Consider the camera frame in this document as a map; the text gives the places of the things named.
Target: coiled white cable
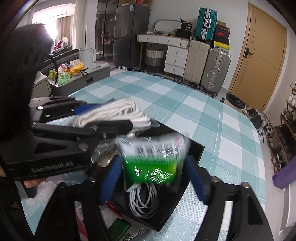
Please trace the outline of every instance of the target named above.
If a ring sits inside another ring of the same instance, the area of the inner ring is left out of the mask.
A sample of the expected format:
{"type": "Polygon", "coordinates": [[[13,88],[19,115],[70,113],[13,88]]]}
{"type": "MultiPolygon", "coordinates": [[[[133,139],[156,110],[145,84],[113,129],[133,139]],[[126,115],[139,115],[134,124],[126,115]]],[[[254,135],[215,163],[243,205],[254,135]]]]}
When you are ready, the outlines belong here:
{"type": "Polygon", "coordinates": [[[129,194],[129,206],[131,212],[135,216],[144,219],[153,217],[158,209],[158,196],[154,184],[146,183],[146,186],[148,188],[149,194],[145,204],[140,198],[141,185],[132,190],[129,194]]]}
{"type": "Polygon", "coordinates": [[[75,127],[84,127],[89,122],[102,120],[130,120],[133,123],[133,130],[131,132],[151,126],[150,117],[130,99],[120,99],[90,110],[78,116],[72,122],[72,125],[75,127]]]}

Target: bolt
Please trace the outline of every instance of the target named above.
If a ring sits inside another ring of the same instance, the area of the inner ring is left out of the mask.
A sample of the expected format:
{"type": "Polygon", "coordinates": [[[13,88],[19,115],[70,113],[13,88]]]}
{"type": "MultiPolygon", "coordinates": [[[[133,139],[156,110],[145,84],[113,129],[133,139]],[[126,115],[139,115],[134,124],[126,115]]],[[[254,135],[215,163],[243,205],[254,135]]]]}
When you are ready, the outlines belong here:
{"type": "Polygon", "coordinates": [[[87,151],[89,149],[88,145],[85,143],[80,143],[79,145],[80,150],[87,151]]]}
{"type": "Polygon", "coordinates": [[[218,177],[211,177],[211,181],[215,183],[219,183],[221,180],[218,177]]]}
{"type": "Polygon", "coordinates": [[[244,187],[244,188],[249,188],[250,184],[248,182],[242,182],[241,186],[244,187]]]}
{"type": "Polygon", "coordinates": [[[98,126],[96,126],[96,125],[94,125],[94,126],[91,126],[91,128],[92,128],[94,131],[96,131],[96,130],[98,130],[98,129],[99,129],[99,127],[98,127],[98,126]]]}

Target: drawer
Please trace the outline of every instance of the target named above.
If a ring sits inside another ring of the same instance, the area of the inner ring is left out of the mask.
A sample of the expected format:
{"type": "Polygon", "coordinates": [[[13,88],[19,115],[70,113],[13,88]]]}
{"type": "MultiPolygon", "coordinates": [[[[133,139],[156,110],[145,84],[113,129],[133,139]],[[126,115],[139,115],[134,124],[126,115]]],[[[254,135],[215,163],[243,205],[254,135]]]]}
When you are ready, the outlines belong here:
{"type": "Polygon", "coordinates": [[[166,44],[166,45],[173,45],[173,46],[180,47],[181,39],[167,37],[167,36],[158,36],[157,43],[159,43],[159,44],[166,44]]]}
{"type": "Polygon", "coordinates": [[[165,59],[165,63],[175,65],[175,66],[178,66],[181,68],[185,68],[186,59],[167,54],[167,57],[165,59]]]}
{"type": "Polygon", "coordinates": [[[156,35],[142,34],[137,36],[137,41],[146,43],[157,43],[157,38],[158,36],[156,35]]]}
{"type": "Polygon", "coordinates": [[[189,39],[182,39],[180,47],[187,49],[188,44],[189,44],[189,39]]]}
{"type": "Polygon", "coordinates": [[[171,64],[165,64],[165,72],[169,72],[178,76],[183,76],[184,68],[177,67],[171,64]]]}
{"type": "Polygon", "coordinates": [[[167,54],[186,59],[188,54],[188,49],[169,46],[167,54]]]}

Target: white rope bundle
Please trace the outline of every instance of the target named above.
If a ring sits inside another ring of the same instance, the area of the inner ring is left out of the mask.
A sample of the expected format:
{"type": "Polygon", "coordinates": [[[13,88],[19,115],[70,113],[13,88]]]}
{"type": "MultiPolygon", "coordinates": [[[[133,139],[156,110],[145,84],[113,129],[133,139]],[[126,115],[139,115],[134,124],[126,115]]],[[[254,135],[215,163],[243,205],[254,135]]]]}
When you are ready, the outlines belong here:
{"type": "Polygon", "coordinates": [[[90,110],[78,116],[72,125],[75,127],[84,127],[89,122],[103,120],[130,120],[133,123],[132,132],[151,126],[150,117],[130,99],[120,99],[90,110]]]}

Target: refrigerator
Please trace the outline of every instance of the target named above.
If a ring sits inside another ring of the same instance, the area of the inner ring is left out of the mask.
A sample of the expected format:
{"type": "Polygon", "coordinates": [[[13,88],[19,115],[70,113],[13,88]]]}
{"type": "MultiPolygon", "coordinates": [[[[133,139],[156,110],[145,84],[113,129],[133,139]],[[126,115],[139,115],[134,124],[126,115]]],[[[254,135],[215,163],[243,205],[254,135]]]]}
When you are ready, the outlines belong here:
{"type": "Polygon", "coordinates": [[[114,26],[114,65],[135,67],[139,65],[141,44],[137,34],[146,33],[150,9],[139,4],[117,8],[114,26]]]}

